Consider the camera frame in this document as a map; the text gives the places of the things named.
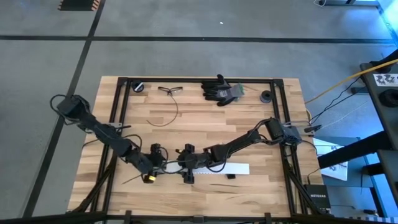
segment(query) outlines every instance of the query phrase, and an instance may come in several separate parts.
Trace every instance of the concrete floor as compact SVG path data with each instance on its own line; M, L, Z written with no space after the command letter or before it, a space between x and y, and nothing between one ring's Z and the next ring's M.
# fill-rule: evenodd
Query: concrete floor
M54 0L2 0L0 35L87 35L95 12L60 12ZM309 1L108 0L96 35L391 39L377 9ZM0 40L0 219L21 215L55 124L48 101L65 93L84 42ZM304 98L321 93L396 49L388 44L94 41L76 93L94 102L103 75L299 78ZM317 114L346 83L308 105ZM322 136L366 137L381 130L368 96L325 113ZM64 127L35 215L63 213L84 133Z

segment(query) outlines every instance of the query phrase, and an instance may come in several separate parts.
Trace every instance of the black metal frame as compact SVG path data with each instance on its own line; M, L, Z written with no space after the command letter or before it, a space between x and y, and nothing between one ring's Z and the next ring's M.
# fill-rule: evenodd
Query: black metal frame
M122 101L121 112L119 116L119 122L124 122L127 110L127 103L129 99L129 93L131 91L131 82L135 78L128 77L119 77L116 85L116 90L114 94L114 100L112 104L112 110L109 117L109 122L114 122L116 119L116 112L119 104L119 97L121 95L122 87L125 86L124 96ZM181 82L193 82L198 83L203 80L214 80L211 78L140 78L140 81L147 82L172 82L172 83L181 83ZM275 87L279 87L280 97L282 100L282 108L284 111L284 119L285 122L290 121L289 108L287 106L287 99L284 88L283 79L239 79L239 78L229 78L227 79L230 83L263 83L269 84L272 96L272 106L274 108L274 114L277 119L280 119L278 101L276 97L276 89ZM308 207L314 211L313 203L310 202L310 198L302 186L302 180L300 175L300 166L297 159L296 153L292 153L292 164L290 165L287 160L286 153L287 146L280 145L280 155L282 159L282 167L284 171L284 179L286 185L286 193L287 193L287 201L289 204L289 212L291 217L286 218L272 218L270 213L264 213L263 217L205 217L205 216L148 216L148 215L134 215L132 211L128 210L124 215L108 215L109 201L111 198L112 186L113 186L113 178L116 170L117 163L117 155L115 152L112 153L111 161L109 165L106 167L107 156L109 152L109 146L104 145L103 153L101 155L101 160L98 168L97 175L97 184L93 190L88 195L88 202L83 203L78 208L74 209L74 211L63 214L63 215L49 215L43 217L23 217L23 218L15 218L10 220L0 220L0 223L8 223L8 224L22 224L22 223L90 223L90 222L98 222L103 221L106 224L107 220L124 220L125 224L130 224L132 221L141 221L141 220L163 220L163 221L189 221L194 223L203 223L203 222L213 222L213 221L224 221L224 222L265 222L266 224L271 224L272 222L294 222L294 223L318 223L319 219L324 220L328 223L340 223L344 221L345 223L359 223L358 220L345 219L345 218L335 218L330 215L308 215ZM291 152L295 152L295 146L289 146ZM97 212L96 209L98 207L98 197L100 194L100 187L105 182L105 179L108 179L108 183L105 189L104 202L102 204L101 211ZM302 208L302 214L298 214L295 208L295 202L292 192L291 182L295 184L295 187L298 188L299 192L299 200ZM88 207L88 203L91 202L90 212L85 212Z
M118 84L116 87L115 91L115 96L114 96L114 101L112 105L112 110L111 110L111 116L109 119L109 122L115 122L116 118L116 108L118 107L118 102L119 102L119 97L121 94L121 89L125 85L125 91L124 91L124 97L123 97L123 102L122 102L122 108L121 108L121 113L119 117L119 122L122 123L124 122L124 118L126 116L126 109L127 109L127 103L128 103L128 98L129 98L129 93L130 93L130 86L131 82L134 80L134 78L126 78L126 77L120 77L118 78ZM171 83L181 83L181 82L191 82L191 83L200 83L205 80L213 80L211 78L140 78L140 81L147 83L147 82L171 82ZM263 84L269 84L271 93L274 96L274 99L272 100L272 106L274 108L274 114L277 119L280 119L280 113L279 113L279 107L278 107L278 102L276 98L276 89L275 86L278 86L280 89L280 95L282 99L282 108L284 110L284 119L285 122L290 121L290 115L289 115L289 109L287 107L287 99L286 99L286 94L285 94L285 89L284 89L284 82L282 79L240 79L240 78L229 78L227 79L230 83L263 83ZM285 151L285 146L280 145L280 151L281 151L281 158L286 158L286 151ZM109 146L104 146L103 148L103 153L101 156L99 168L98 168L98 175L97 175L97 182L100 180L100 177L103 175L103 172L106 167L106 160L108 156L108 151L109 151ZM113 185L113 177L114 177L114 172L116 169L116 161L117 157L115 153L113 153L112 158L111 158L111 163L113 166L110 167L111 169L111 174L108 177L108 183L106 185L106 190L105 190L105 195L104 195L104 202L102 204L102 212L108 212L109 208L109 201L111 197L111 192L112 192L112 185ZM298 165L298 159L297 155L294 154L292 156L292 161L293 161L293 167L295 170L296 174L300 173L300 167ZM286 190L287 190L287 199L289 203L289 211L291 214L296 213L295 210L295 204L294 204L294 197L293 197L293 192L292 192L292 185L290 182L289 178L289 169L290 169L290 164L287 159L282 160L282 164L284 167L284 177L285 177L285 184L286 184ZM297 175L297 178L301 182L301 175ZM99 194L95 197L90 211L95 212L98 206L98 197ZM301 195L299 195L300 199L300 204L302 207L302 212L304 214L307 214L307 209L305 208L305 204L303 201L303 198ZM125 215L113 215L111 216L112 219L118 219L118 220L123 220L126 218ZM200 219L198 217L187 217L187 216L132 216L133 219L140 218L141 220L145 220L147 218L151 220L178 220L178 221L187 221L187 220L195 220L195 219ZM250 221L264 221L264 217L203 217L204 221L237 221L237 222L250 222ZM290 218L272 218L273 222L283 222L283 221L289 221Z

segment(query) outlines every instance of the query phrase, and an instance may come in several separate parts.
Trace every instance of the wooden table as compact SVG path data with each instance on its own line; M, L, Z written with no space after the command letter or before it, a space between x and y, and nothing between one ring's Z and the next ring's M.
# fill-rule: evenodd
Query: wooden table
M101 122L108 122L117 79L101 79L93 108L93 114ZM291 120L306 120L299 80L285 78L284 83ZM174 95L179 107L177 119L165 127L151 126L146 121L165 124L175 116L174 102L165 92L157 90L158 86L183 86L183 91ZM183 149L186 143L193 144L197 152L227 143L252 129L259 120L274 116L272 105L259 100L260 93L267 88L269 85L245 83L245 94L239 101L218 107L215 101L204 99L199 83L145 83L142 93L130 91L124 125L132 128L125 129L122 135L140 135L143 152L149 152L153 143L161 144L169 150L170 160L177 158L174 150ZM280 95L277 97L282 113ZM265 128L260 133L268 136ZM94 139L89 134L86 142ZM77 207L94 186L102 148L98 141L84 147L68 209ZM306 182L307 175L319 168L317 156L314 148L305 142L298 146L297 154ZM249 163L250 175L239 175L234 180L225 175L195 175L195 184L188 185L183 183L181 175L174 174L160 175L154 184L143 184L140 178L122 184L139 173L118 159L109 214L124 215L126 210L132 210L134 215L263 217L269 212L272 217L290 217L278 145L249 146L233 154L228 162ZM319 171L310 178L312 184L322 184Z

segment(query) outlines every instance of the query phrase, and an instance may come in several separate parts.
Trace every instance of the small black object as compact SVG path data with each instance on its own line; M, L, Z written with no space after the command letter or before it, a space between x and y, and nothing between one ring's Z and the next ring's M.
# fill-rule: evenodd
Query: small black object
M379 95L380 102L387 107L398 107L398 90L389 89Z
M140 93L144 90L144 83L139 80L134 80L131 83L131 88L134 92Z
M261 100L261 102L263 102L263 103L270 103L271 100L272 100L272 93L271 93L271 91L268 91L268 90L263 91L263 92L261 93L261 95L260 95L260 100Z
M312 126L312 127L309 127L309 128L304 128L304 132L305 133L309 133L311 131L318 131L321 128L322 128L322 125L319 124L319 125Z
M228 178L228 180L236 179L236 175L235 174L227 174L226 178Z

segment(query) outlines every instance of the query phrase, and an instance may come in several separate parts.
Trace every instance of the yellow cable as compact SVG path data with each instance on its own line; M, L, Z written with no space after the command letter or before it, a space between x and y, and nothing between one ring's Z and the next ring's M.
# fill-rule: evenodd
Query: yellow cable
M385 67L385 66L387 66L387 65L391 65L391 64L393 64L393 63L398 63L398 59L392 60L392 61L390 61L390 62L386 62L386 63L384 63L384 64L378 65L378 66L373 67L373 68L369 68L369 69L363 70L362 72L355 73L354 75L352 75L352 76L350 76L350 77L347 77L347 78L345 78L344 80L342 80L342 81L340 81L339 83L337 83L336 85L330 87L329 89L327 89L327 90L324 91L323 93L319 94L318 96L312 98L311 100L308 100L307 102L305 102L305 104L311 103L312 101L314 101L314 100L318 99L319 97L323 96L325 93L328 93L330 90L332 90L332 89L334 89L334 88L340 86L341 84L343 84L344 82L349 81L349 80L352 79L352 78L358 77L358 76L363 75L363 74L368 73L368 72L375 71L376 69Z

